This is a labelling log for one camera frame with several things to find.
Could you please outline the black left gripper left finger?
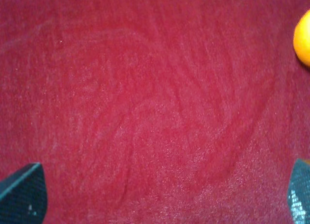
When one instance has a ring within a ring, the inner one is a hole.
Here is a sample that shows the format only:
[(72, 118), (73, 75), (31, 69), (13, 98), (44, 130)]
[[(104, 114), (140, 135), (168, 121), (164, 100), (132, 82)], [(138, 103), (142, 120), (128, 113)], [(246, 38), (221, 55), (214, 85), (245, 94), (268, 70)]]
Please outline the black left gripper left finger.
[(47, 212), (47, 188), (41, 163), (29, 163), (0, 182), (0, 222), (41, 224)]

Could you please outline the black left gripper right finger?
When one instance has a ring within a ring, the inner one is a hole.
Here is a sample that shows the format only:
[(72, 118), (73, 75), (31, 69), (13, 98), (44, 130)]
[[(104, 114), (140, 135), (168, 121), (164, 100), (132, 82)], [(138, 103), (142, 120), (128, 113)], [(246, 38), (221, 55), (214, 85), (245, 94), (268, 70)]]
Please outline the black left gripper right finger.
[(294, 224), (310, 223), (310, 161), (297, 159), (290, 176), (287, 202)]

